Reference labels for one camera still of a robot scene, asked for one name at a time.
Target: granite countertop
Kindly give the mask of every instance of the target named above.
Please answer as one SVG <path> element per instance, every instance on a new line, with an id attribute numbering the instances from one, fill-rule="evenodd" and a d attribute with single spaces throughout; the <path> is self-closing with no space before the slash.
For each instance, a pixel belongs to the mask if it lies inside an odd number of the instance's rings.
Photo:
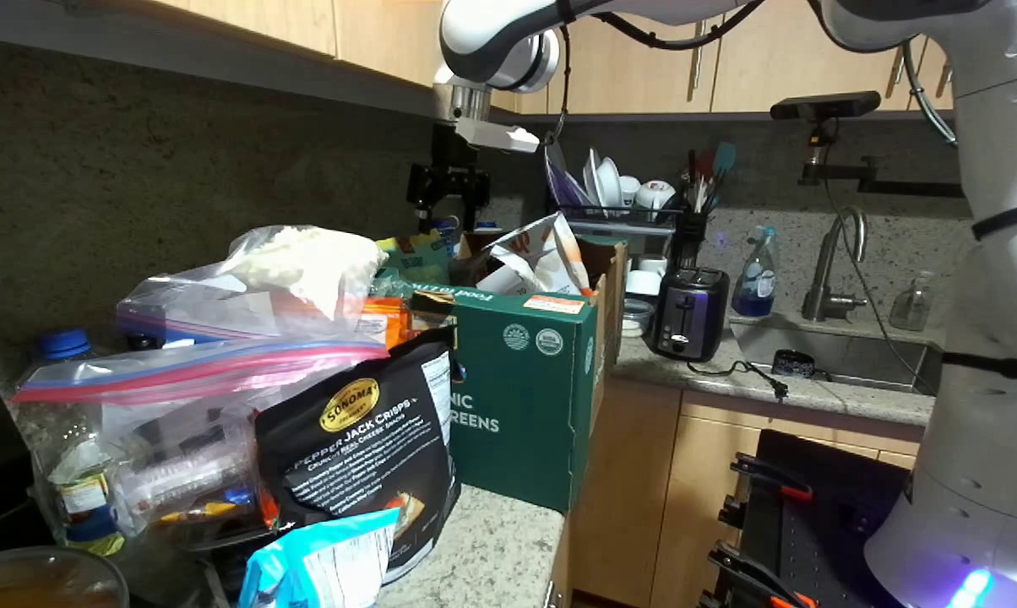
<path id="1" fill-rule="evenodd" d="M 743 362 L 743 351 L 735 336 L 726 335 L 716 355 L 708 362 L 696 362 L 692 367 L 726 372 L 732 362 Z M 690 372 L 684 362 L 659 359 L 647 349 L 643 336 L 624 335 L 613 373 L 661 382 L 699 395 L 773 403 L 773 388 L 761 373 L 751 372 L 699 373 L 699 372 Z M 797 378 L 797 373 L 782 373 L 782 382 L 786 383 L 785 408 L 856 416 L 856 417 L 876 417 L 895 424 L 925 424 L 933 416 L 933 395 L 918 395 L 918 390 L 888 390 L 888 388 Z"/>
<path id="2" fill-rule="evenodd" d="M 563 515 L 480 486 L 462 486 L 439 548 L 376 608 L 543 608 Z"/>

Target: soap dispenser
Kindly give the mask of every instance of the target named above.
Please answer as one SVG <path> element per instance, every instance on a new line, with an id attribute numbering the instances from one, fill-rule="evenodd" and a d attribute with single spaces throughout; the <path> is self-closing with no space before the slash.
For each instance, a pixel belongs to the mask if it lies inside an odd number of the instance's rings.
<path id="1" fill-rule="evenodd" d="M 776 289 L 773 240 L 776 240 L 776 229 L 764 225 L 752 235 L 752 248 L 735 276 L 732 309 L 743 318 L 767 318 L 773 309 L 773 289 Z"/>

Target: green box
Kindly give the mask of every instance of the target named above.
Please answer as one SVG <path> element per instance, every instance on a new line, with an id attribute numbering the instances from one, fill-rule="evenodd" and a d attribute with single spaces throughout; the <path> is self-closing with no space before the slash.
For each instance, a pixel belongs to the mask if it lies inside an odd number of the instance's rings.
<path id="1" fill-rule="evenodd" d="M 448 448 L 460 480 L 571 511 L 591 442 L 599 306 L 439 283 L 415 292 L 456 314 Z"/>

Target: stainless steel sink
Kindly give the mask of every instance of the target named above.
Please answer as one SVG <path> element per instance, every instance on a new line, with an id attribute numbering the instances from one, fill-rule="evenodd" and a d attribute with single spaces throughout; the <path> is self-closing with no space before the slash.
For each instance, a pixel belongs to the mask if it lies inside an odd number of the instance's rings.
<path id="1" fill-rule="evenodd" d="M 732 320 L 731 329 L 743 359 L 767 372 L 773 372 L 776 351 L 785 351 L 792 359 L 782 362 L 801 362 L 795 367 L 801 373 L 925 395 L 940 390 L 940 351 L 925 342 L 819 329 L 786 318 Z"/>

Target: black package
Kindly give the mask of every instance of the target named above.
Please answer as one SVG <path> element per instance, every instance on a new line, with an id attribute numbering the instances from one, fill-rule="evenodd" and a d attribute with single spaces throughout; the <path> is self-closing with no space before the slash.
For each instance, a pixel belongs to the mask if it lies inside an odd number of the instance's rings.
<path id="1" fill-rule="evenodd" d="M 392 578 L 436 544 L 460 494 L 447 448 L 448 342 L 452 329 L 430 329 L 258 416 L 282 520 L 403 505 Z"/>

